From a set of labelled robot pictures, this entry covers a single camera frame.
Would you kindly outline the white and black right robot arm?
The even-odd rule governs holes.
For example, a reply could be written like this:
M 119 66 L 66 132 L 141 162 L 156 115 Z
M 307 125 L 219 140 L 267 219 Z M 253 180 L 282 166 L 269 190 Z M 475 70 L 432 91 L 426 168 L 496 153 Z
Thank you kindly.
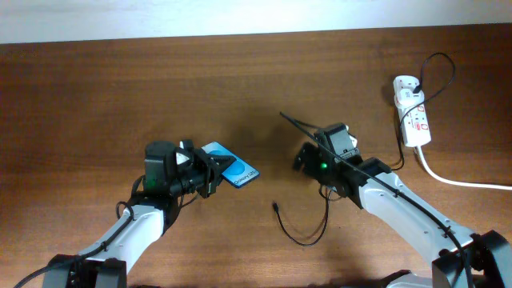
M 356 139 L 342 124 L 310 136 L 294 169 L 391 227 L 430 264 L 431 276 L 400 270 L 383 287 L 509 287 L 511 245 L 498 232 L 478 234 L 417 196 L 377 158 L 362 159 Z

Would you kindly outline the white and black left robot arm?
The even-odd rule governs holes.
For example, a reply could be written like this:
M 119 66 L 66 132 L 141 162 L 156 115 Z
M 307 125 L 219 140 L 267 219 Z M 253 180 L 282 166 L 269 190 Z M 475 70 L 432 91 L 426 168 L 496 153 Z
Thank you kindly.
M 239 160 L 216 143 L 196 148 L 155 141 L 145 148 L 143 176 L 130 198 L 116 205 L 116 223 L 75 255 L 58 254 L 44 269 L 45 287 L 125 287 L 127 275 L 145 250 L 177 220 L 184 197 L 208 198 Z

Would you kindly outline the blue Galaxy smartphone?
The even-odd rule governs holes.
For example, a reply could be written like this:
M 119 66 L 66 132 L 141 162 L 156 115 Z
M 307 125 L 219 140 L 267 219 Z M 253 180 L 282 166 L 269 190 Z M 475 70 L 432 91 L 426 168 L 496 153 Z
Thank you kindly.
M 211 142 L 202 147 L 208 154 L 233 156 L 235 161 L 222 173 L 223 178 L 233 187 L 240 189 L 259 177 L 258 170 L 218 142 Z

